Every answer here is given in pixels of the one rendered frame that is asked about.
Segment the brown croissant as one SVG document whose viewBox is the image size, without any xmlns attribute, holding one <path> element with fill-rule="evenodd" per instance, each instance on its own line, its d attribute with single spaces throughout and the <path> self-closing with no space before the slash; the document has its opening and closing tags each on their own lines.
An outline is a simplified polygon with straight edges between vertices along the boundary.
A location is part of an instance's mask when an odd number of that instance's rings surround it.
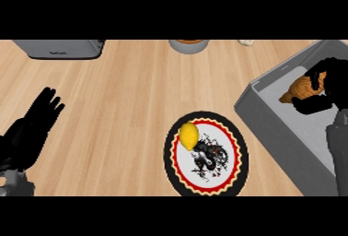
<svg viewBox="0 0 348 236">
<path fill-rule="evenodd" d="M 326 73 L 320 73 L 318 77 L 318 89 L 312 89 L 310 77 L 301 76 L 289 86 L 287 92 L 280 97 L 279 101 L 281 103 L 292 103 L 292 98 L 296 97 L 301 100 L 318 95 L 323 92 L 323 80 L 326 78 Z"/>
</svg>

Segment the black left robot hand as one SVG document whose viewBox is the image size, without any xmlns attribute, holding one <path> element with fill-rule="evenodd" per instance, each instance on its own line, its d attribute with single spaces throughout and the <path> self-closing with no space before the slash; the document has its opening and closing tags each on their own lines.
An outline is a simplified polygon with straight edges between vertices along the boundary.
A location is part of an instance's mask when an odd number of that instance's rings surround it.
<svg viewBox="0 0 348 236">
<path fill-rule="evenodd" d="M 0 171 L 22 171 L 34 165 L 63 107 L 56 90 L 44 88 L 25 116 L 0 136 Z"/>
</svg>

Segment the yellow lemon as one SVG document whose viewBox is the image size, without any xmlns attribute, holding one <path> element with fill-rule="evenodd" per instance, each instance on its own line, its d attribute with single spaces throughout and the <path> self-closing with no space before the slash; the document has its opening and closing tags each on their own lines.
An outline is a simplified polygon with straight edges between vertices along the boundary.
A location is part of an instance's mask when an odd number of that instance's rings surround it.
<svg viewBox="0 0 348 236">
<path fill-rule="evenodd" d="M 186 123 L 180 129 L 180 142 L 187 151 L 193 150 L 199 142 L 199 129 L 193 123 Z"/>
</svg>

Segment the black red patterned plate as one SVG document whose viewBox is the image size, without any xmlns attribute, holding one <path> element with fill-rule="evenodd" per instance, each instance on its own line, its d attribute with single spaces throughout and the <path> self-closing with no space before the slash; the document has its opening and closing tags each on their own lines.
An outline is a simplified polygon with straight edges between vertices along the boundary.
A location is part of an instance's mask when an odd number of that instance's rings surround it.
<svg viewBox="0 0 348 236">
<path fill-rule="evenodd" d="M 187 151 L 180 142 L 183 124 L 199 129 Z M 192 112 L 172 124 L 165 138 L 165 173 L 181 196 L 237 196 L 249 171 L 249 153 L 239 130 L 214 112 Z"/>
</svg>

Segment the grey round cup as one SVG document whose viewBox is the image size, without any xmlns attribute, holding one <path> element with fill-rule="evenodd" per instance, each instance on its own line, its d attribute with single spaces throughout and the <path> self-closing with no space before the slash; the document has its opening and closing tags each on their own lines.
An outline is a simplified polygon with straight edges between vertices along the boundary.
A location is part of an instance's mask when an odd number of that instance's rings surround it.
<svg viewBox="0 0 348 236">
<path fill-rule="evenodd" d="M 178 42 L 177 40 L 168 41 L 171 48 L 178 53 L 183 53 L 183 54 L 199 53 L 206 48 L 208 42 L 209 42 L 208 40 L 203 40 L 196 43 L 187 44 L 187 43 Z"/>
</svg>

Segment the grey toaster appliance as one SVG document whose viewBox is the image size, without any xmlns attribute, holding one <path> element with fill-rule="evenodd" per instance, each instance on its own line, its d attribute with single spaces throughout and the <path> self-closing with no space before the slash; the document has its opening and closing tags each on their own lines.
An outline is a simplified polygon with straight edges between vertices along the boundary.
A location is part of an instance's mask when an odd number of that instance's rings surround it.
<svg viewBox="0 0 348 236">
<path fill-rule="evenodd" d="M 31 59 L 90 60 L 102 55 L 105 40 L 13 40 Z"/>
</svg>

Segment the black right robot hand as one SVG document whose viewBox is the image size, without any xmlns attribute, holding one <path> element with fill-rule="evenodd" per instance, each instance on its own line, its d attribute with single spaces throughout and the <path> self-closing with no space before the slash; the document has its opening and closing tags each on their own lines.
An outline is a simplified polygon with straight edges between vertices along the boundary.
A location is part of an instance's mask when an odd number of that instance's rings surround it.
<svg viewBox="0 0 348 236">
<path fill-rule="evenodd" d="M 304 73 L 310 77 L 311 88 L 320 87 L 320 73 L 323 79 L 323 95 L 312 95 L 305 99 L 293 97 L 292 104 L 301 114 L 321 112 L 336 105 L 339 111 L 348 109 L 348 60 L 335 57 L 320 60 Z"/>
</svg>

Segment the grey cardboard box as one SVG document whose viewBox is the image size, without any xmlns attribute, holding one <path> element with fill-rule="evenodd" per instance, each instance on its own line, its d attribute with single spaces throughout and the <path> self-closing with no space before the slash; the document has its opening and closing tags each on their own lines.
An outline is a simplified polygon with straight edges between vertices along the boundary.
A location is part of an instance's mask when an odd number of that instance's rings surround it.
<svg viewBox="0 0 348 236">
<path fill-rule="evenodd" d="M 296 78 L 324 58 L 348 59 L 348 44 L 318 40 L 248 85 L 234 112 L 304 195 L 338 194 L 333 158 L 326 144 L 326 126 L 335 108 L 310 115 L 279 101 Z"/>
</svg>

